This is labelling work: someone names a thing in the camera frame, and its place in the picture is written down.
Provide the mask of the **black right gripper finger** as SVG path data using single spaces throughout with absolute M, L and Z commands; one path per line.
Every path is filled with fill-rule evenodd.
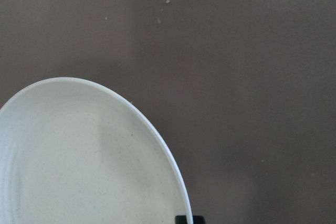
M 176 224 L 189 224 L 187 216 L 179 215 L 175 217 Z M 205 218 L 203 216 L 193 216 L 192 224 L 205 224 Z

